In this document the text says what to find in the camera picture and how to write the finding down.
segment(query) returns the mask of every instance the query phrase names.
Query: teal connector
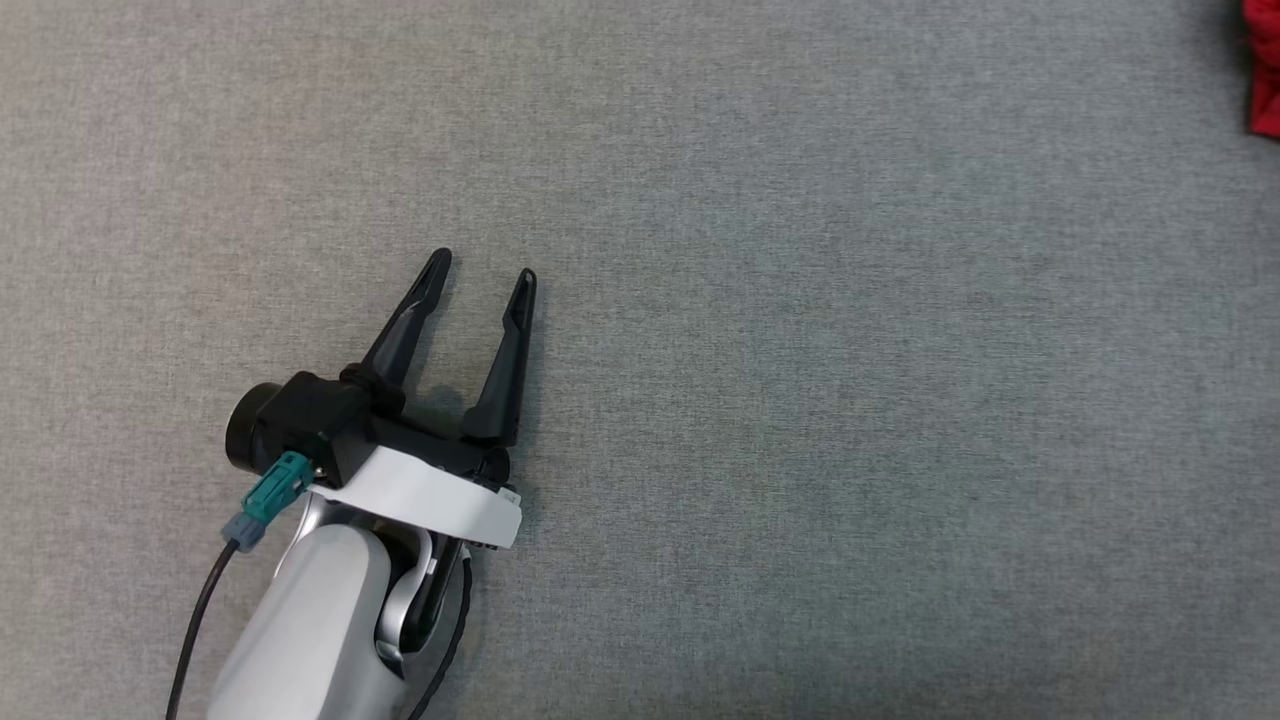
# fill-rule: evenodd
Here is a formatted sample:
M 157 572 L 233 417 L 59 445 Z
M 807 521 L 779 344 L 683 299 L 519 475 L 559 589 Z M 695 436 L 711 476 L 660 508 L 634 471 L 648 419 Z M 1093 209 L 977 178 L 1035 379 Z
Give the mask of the teal connector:
M 262 525 L 269 525 L 282 510 L 311 487 L 314 478 L 310 460 L 293 451 L 285 452 L 257 480 L 253 489 L 248 491 L 241 506 L 246 515 Z

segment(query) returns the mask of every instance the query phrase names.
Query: red fabric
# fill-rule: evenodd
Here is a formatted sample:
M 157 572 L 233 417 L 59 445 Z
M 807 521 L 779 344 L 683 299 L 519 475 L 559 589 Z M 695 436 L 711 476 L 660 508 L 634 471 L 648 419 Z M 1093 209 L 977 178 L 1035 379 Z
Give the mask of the red fabric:
M 1249 127 L 1280 137 L 1280 0 L 1244 0 L 1253 42 L 1253 108 Z

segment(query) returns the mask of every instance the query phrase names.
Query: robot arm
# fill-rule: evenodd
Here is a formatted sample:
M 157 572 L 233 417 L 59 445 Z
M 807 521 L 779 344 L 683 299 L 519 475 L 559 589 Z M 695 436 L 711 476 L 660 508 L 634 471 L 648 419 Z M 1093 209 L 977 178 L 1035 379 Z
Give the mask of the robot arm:
M 265 482 L 282 457 L 302 456 L 312 478 L 293 483 L 305 496 L 302 519 L 218 678 L 210 720 L 394 717 L 404 666 L 431 637 L 466 546 L 515 541 L 520 496 L 507 484 L 506 448 L 524 395 L 531 270 L 516 283 L 502 345 L 461 433 L 401 415 L 401 386 L 449 263 L 445 249 L 431 255 L 364 360 L 338 380 L 298 373 L 284 386 L 265 383 L 232 414 L 232 464 Z

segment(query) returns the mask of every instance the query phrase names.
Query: black cable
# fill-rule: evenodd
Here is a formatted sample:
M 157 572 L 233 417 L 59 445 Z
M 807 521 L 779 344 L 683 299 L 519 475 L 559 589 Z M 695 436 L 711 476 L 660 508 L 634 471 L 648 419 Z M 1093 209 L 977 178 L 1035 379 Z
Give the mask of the black cable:
M 173 688 L 169 691 L 169 710 L 164 714 L 165 720 L 175 720 L 178 717 L 178 700 L 182 698 L 182 684 L 187 680 L 187 665 L 191 665 L 191 651 L 196 647 L 196 635 L 200 634 L 200 621 L 205 619 L 205 609 L 209 607 L 209 598 L 214 594 L 218 578 L 223 577 L 223 570 L 232 561 L 232 556 L 236 555 L 237 548 L 239 548 L 239 541 L 227 541 L 227 547 L 223 548 L 221 555 L 214 561 L 214 569 L 209 571 L 209 579 L 205 580 L 205 587 L 200 591 L 200 597 L 196 600 L 196 609 L 191 611 L 191 623 L 187 624 L 187 637 L 182 641 L 182 653 L 178 655 L 178 670 L 173 674 Z
M 426 705 L 431 702 L 435 691 L 440 689 L 444 671 L 449 669 L 449 665 L 453 664 L 453 656 L 458 653 L 458 641 L 462 639 L 462 630 L 467 626 L 468 610 L 471 610 L 471 559 L 466 557 L 462 560 L 462 607 L 458 609 L 458 624 L 453 628 L 453 637 L 449 638 L 449 648 L 444 651 L 444 659 L 440 660 L 440 666 L 436 667 L 431 684 L 426 685 L 422 700 L 417 701 L 413 712 L 410 712 L 404 720 L 421 720 L 422 714 L 426 712 Z

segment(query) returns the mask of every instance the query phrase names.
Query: gray carpet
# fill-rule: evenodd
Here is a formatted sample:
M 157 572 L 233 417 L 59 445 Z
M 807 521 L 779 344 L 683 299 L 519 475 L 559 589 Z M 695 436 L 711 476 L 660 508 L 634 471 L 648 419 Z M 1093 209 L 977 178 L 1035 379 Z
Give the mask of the gray carpet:
M 1280 716 L 1233 5 L 5 3 L 0 716 L 161 715 L 228 413 L 438 246 L 416 411 L 470 405 L 524 265 L 541 305 L 435 716 Z

